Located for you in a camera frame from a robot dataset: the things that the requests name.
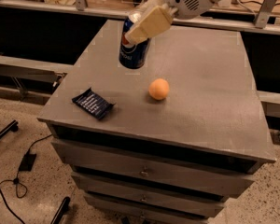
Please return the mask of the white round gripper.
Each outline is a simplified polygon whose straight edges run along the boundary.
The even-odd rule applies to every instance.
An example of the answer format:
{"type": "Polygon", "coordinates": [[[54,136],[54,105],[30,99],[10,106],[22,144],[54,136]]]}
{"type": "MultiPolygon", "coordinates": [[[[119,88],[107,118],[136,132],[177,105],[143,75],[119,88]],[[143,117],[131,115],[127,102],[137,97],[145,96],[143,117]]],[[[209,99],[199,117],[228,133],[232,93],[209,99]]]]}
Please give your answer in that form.
{"type": "Polygon", "coordinates": [[[144,13],[124,35],[130,44],[140,44],[167,31],[174,17],[190,20],[213,6],[212,0],[164,0],[164,2],[168,5],[163,4],[163,0],[147,0],[136,7],[144,13]]]}

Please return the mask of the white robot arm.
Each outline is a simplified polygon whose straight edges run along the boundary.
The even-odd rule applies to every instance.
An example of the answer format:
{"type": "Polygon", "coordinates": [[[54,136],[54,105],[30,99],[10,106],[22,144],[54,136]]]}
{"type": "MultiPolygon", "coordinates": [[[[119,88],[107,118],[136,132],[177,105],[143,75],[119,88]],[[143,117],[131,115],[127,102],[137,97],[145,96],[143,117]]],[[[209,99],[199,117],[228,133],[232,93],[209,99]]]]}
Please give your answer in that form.
{"type": "Polygon", "coordinates": [[[142,13],[124,34],[130,44],[139,44],[167,31],[174,18],[191,20],[208,11],[221,0],[147,0],[140,6],[142,13]]]}

